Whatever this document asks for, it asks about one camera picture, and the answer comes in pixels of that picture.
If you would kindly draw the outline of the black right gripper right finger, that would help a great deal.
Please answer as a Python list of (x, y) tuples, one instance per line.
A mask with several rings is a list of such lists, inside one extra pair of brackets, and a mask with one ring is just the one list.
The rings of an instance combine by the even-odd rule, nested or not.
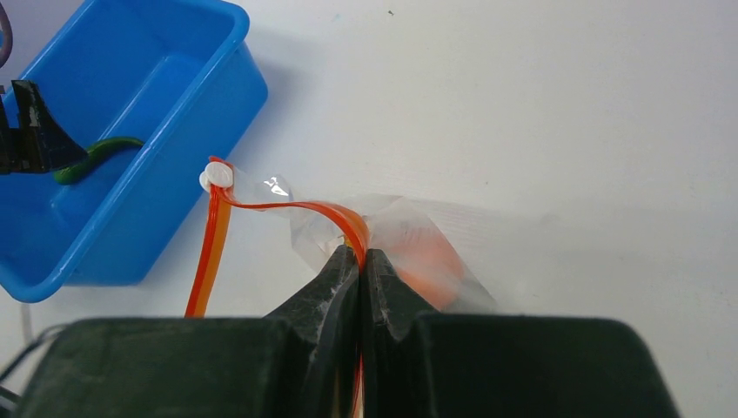
[(617, 320), (442, 313), (371, 250), (361, 276), (367, 417), (676, 417)]

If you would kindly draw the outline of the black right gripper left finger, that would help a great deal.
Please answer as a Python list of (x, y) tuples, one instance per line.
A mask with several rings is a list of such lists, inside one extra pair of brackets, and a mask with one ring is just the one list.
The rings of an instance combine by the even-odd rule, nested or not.
[(350, 417), (359, 269), (339, 247), (261, 318), (99, 318), (51, 344), (17, 417)]

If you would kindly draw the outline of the blue plastic bin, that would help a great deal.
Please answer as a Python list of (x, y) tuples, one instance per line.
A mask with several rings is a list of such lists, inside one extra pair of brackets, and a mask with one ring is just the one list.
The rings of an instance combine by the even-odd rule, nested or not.
[(59, 124), (83, 159), (1, 177), (1, 286), (35, 303), (64, 286), (126, 286), (149, 272), (267, 99), (226, 1), (87, 1), (22, 73), (1, 124)]

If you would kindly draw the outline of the orange toy pumpkin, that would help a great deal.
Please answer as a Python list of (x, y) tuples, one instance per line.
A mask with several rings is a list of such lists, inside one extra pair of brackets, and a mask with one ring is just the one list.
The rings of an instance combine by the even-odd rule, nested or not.
[(433, 307), (442, 310), (458, 299), (465, 268), (443, 233), (415, 230), (390, 256), (400, 278)]

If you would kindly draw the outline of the green toy chili pepper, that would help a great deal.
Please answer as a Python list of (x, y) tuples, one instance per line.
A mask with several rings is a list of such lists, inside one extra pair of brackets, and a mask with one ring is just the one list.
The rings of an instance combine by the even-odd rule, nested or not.
[(74, 185), (87, 178), (117, 153), (138, 150), (143, 146), (142, 140), (133, 137), (111, 137), (99, 140), (86, 149), (86, 159), (53, 172), (52, 177), (59, 185)]

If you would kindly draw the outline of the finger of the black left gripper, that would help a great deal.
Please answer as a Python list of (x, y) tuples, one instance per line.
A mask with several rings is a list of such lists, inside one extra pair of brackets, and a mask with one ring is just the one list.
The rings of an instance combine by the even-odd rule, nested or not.
[(68, 168), (87, 159), (78, 145), (50, 114), (37, 84), (11, 82), (17, 104), (17, 127), (1, 109), (1, 173), (43, 174)]

